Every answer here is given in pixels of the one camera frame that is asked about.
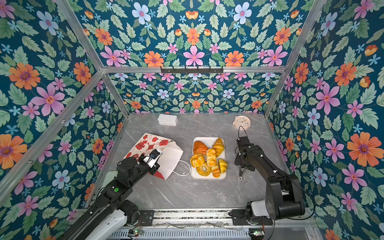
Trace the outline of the metal tongs white tips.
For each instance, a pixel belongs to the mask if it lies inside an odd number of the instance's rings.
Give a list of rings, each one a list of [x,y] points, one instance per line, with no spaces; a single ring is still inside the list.
[[[244,168],[239,167],[239,176],[238,176],[238,180],[239,180],[239,181],[242,181],[242,180],[243,180],[243,174],[244,174],[244,171],[245,171]]]

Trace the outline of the red white paper bag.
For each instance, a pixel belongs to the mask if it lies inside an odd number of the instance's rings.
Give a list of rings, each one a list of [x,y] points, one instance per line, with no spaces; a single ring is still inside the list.
[[[125,158],[148,156],[153,150],[158,150],[161,155],[157,163],[160,168],[155,177],[166,180],[175,170],[184,151],[171,139],[144,133],[137,143],[128,151]]]

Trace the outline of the long twisted bread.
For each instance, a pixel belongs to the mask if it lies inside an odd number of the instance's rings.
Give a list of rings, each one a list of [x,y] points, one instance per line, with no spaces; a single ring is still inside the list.
[[[219,178],[221,175],[221,172],[219,170],[218,162],[217,162],[217,156],[216,156],[216,150],[215,149],[208,149],[206,152],[207,156],[207,165],[211,168],[211,173],[213,174],[214,178]]]

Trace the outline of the yellow shell madeleine bread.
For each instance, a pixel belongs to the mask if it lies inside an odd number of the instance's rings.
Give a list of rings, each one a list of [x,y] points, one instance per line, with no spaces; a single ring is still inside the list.
[[[205,163],[204,155],[197,153],[190,158],[190,163],[193,168],[198,168]]]

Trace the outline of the glazed yellow donut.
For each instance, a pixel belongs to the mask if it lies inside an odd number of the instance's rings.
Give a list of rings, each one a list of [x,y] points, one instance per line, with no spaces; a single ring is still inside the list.
[[[211,167],[209,167],[206,163],[197,167],[196,170],[197,170],[197,173],[203,177],[209,176],[211,174],[211,171],[212,171]]]

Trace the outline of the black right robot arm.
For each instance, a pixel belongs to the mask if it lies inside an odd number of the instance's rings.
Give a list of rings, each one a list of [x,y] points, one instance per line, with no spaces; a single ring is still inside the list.
[[[244,172],[249,170],[258,171],[266,182],[265,199],[247,203],[247,220],[251,222],[257,218],[268,217],[275,221],[304,215],[306,209],[298,177],[278,168],[265,155],[263,149],[252,144],[248,137],[239,137],[237,145],[239,152],[235,165],[239,166],[239,180],[241,181]]]

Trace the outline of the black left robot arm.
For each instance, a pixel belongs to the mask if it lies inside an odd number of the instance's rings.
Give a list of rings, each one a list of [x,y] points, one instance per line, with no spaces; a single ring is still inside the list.
[[[159,169],[161,154],[126,158],[117,165],[117,176],[97,196],[94,204],[60,237],[61,240],[106,240],[125,224],[139,220],[139,208],[127,198],[133,186]]]

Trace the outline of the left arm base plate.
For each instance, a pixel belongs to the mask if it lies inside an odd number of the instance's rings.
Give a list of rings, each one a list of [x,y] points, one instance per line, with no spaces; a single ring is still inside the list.
[[[136,225],[140,227],[150,227],[153,224],[154,217],[154,210],[139,210],[139,218]]]

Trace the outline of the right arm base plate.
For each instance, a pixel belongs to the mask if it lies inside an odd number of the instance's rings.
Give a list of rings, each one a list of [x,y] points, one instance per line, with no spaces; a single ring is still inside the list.
[[[273,221],[265,216],[257,217],[246,209],[233,209],[228,215],[234,226],[272,226]]]

